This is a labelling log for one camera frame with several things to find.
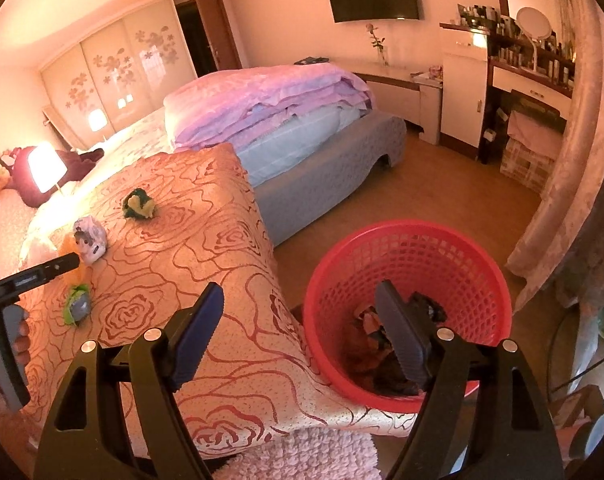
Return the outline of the lit white table lamp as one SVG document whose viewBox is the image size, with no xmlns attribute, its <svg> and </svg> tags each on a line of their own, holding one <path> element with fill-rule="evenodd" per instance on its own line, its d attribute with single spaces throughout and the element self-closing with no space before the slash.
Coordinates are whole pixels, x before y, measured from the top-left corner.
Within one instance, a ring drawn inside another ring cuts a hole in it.
<svg viewBox="0 0 604 480">
<path fill-rule="evenodd" d="M 28 154 L 27 162 L 32 180 L 40 193 L 57 188 L 67 174 L 67 166 L 48 142 L 36 145 Z"/>
</svg>

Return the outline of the black plastic bag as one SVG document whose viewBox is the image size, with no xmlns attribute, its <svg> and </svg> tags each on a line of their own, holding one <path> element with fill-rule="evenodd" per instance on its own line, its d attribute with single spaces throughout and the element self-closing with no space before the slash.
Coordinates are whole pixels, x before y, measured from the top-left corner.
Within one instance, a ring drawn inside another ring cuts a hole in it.
<svg viewBox="0 0 604 480">
<path fill-rule="evenodd" d="M 389 280 L 360 304 L 344 325 L 340 362 L 344 373 L 376 396 L 418 396 L 432 377 L 430 337 L 447 321 L 444 308 L 413 292 L 403 298 Z"/>
</svg>

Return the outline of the white tall cabinet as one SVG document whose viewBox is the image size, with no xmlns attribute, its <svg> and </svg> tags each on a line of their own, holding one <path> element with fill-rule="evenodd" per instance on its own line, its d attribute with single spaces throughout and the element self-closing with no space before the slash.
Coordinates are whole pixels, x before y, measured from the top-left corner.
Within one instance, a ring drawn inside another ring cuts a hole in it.
<svg viewBox="0 0 604 480">
<path fill-rule="evenodd" d="M 441 144 L 471 159 L 479 155 L 488 91 L 488 35 L 441 24 L 443 87 Z"/>
</svg>

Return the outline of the red plastic waste basket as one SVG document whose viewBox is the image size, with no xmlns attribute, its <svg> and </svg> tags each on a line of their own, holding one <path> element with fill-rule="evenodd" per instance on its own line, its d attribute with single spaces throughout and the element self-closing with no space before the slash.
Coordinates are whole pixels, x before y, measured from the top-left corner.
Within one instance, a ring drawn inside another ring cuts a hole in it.
<svg viewBox="0 0 604 480">
<path fill-rule="evenodd" d="M 421 220 L 367 226 L 323 256 L 308 283 L 302 308 L 309 351 L 320 373 L 346 399 L 377 410 L 413 414 L 421 396 L 383 396 L 358 385 L 349 370 L 357 354 L 347 348 L 359 307 L 377 304 L 390 283 L 402 306 L 428 318 L 432 300 L 443 326 L 466 341 L 496 346 L 511 332 L 511 298 L 502 271 L 470 237 Z"/>
</svg>

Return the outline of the green yellow wrapper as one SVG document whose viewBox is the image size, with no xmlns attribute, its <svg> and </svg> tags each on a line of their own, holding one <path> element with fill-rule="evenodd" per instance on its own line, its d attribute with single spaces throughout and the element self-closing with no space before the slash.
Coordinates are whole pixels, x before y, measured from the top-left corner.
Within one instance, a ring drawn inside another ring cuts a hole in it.
<svg viewBox="0 0 604 480">
<path fill-rule="evenodd" d="M 134 188 L 124 199 L 122 204 L 125 218 L 136 220 L 150 220 L 154 217 L 155 202 L 143 188 Z"/>
</svg>

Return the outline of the round white vanity mirror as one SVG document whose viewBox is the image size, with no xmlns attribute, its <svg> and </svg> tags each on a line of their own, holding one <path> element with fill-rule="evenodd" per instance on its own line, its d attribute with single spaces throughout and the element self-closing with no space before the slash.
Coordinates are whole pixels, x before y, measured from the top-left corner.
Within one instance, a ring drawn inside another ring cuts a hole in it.
<svg viewBox="0 0 604 480">
<path fill-rule="evenodd" d="M 516 21 L 532 46 L 532 66 L 530 72 L 537 71 L 538 46 L 552 36 L 552 25 L 545 14 L 530 6 L 523 6 L 516 15 Z"/>
</svg>

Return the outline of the green grey snack wrapper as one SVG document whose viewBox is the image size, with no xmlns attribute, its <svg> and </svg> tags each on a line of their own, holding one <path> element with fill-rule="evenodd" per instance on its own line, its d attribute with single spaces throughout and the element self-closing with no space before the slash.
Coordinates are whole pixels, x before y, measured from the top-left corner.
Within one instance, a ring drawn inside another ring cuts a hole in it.
<svg viewBox="0 0 604 480">
<path fill-rule="evenodd" d="M 79 284 L 70 289 L 62 311 L 66 325 L 77 325 L 91 313 L 90 288 Z"/>
</svg>

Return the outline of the brown wooden door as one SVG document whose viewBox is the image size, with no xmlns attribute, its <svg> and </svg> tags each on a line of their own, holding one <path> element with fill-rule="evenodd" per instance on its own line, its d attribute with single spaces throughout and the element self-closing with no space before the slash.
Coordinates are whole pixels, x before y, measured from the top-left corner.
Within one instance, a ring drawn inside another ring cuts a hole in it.
<svg viewBox="0 0 604 480">
<path fill-rule="evenodd" d="M 217 70 L 242 67 L 223 0 L 195 0 Z"/>
</svg>

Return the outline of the folded pink purple quilt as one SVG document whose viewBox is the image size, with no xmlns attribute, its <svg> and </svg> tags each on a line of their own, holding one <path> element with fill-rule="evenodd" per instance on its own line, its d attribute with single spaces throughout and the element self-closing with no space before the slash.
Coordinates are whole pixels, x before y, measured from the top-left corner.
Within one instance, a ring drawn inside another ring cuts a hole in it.
<svg viewBox="0 0 604 480">
<path fill-rule="evenodd" d="M 328 105 L 371 110 L 375 97 L 363 79 L 331 63 L 220 70 L 166 96 L 165 130 L 177 151 L 225 142 L 243 148 Z"/>
</svg>

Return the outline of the rose in vase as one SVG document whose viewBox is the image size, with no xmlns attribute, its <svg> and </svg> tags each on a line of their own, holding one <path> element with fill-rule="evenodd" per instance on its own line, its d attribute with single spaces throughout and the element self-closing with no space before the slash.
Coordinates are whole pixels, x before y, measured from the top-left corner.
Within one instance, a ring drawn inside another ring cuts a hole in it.
<svg viewBox="0 0 604 480">
<path fill-rule="evenodd" d="M 385 45 L 384 45 L 385 38 L 380 37 L 377 34 L 377 27 L 375 27 L 374 24 L 367 23 L 365 28 L 370 37 L 370 42 L 371 42 L 372 47 L 377 51 L 380 62 L 384 66 L 388 66 L 389 62 L 387 62 L 387 53 L 385 53 Z"/>
</svg>

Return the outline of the floral window curtain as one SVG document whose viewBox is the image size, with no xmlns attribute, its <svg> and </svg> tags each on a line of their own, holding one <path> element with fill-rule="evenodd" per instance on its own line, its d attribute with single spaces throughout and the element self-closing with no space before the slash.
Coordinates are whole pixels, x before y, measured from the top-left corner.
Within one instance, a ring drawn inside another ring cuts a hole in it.
<svg viewBox="0 0 604 480">
<path fill-rule="evenodd" d="M 578 54 L 573 100 L 540 206 L 507 259 L 526 281 L 516 309 L 547 287 L 565 304 L 604 302 L 604 11 L 596 0 L 569 1 Z"/>
</svg>

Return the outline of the rose pattern bed cover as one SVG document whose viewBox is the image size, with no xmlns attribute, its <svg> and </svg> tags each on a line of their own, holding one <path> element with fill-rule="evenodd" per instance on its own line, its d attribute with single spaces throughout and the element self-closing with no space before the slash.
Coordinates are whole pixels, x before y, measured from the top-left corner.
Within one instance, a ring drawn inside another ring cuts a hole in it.
<svg viewBox="0 0 604 480">
<path fill-rule="evenodd" d="M 124 217 L 123 199 L 134 188 L 153 198 L 152 219 Z M 44 426 L 84 342 L 129 344 L 191 307 L 214 282 L 224 291 L 224 314 L 195 378 L 176 396 L 204 457 L 237 454 L 302 428 L 393 437 L 413 428 L 413 416 L 340 396 L 309 358 L 283 299 L 253 190 L 230 145 L 139 159 L 91 190 L 79 213 L 96 218 L 108 234 L 105 255 L 87 273 L 90 315 L 75 327 L 64 323 L 63 278 L 22 299 L 32 338 L 23 414 L 32 426 Z"/>
</svg>

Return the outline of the white printed wrapper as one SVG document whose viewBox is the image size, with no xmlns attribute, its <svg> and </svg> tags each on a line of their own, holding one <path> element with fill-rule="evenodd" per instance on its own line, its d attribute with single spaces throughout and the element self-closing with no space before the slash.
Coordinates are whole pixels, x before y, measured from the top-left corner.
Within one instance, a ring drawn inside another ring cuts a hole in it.
<svg viewBox="0 0 604 480">
<path fill-rule="evenodd" d="M 108 235 L 101 223 L 93 216 L 77 219 L 73 226 L 76 247 L 83 263 L 90 266 L 106 253 Z"/>
</svg>

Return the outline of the dressing table with cosmetics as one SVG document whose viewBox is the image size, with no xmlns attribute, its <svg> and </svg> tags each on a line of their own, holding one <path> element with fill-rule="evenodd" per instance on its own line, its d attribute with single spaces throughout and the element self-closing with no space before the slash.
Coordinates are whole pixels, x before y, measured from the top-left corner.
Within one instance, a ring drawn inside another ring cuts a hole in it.
<svg viewBox="0 0 604 480">
<path fill-rule="evenodd" d="M 541 193 L 559 157 L 571 108 L 575 65 L 556 34 L 532 46 L 515 16 L 487 6 L 460 8 L 462 25 L 488 35 L 488 91 L 479 155 L 482 164 Z"/>
</svg>

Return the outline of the dark maroon plush toy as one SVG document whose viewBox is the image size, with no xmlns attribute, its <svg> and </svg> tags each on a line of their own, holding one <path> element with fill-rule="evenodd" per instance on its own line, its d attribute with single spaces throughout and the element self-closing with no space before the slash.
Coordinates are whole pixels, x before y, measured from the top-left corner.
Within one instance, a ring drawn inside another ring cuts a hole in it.
<svg viewBox="0 0 604 480">
<path fill-rule="evenodd" d="M 102 148 L 76 153 L 55 150 L 49 143 L 20 148 L 6 166 L 10 185 L 30 208 L 38 208 L 67 182 L 81 181 L 104 156 Z"/>
</svg>

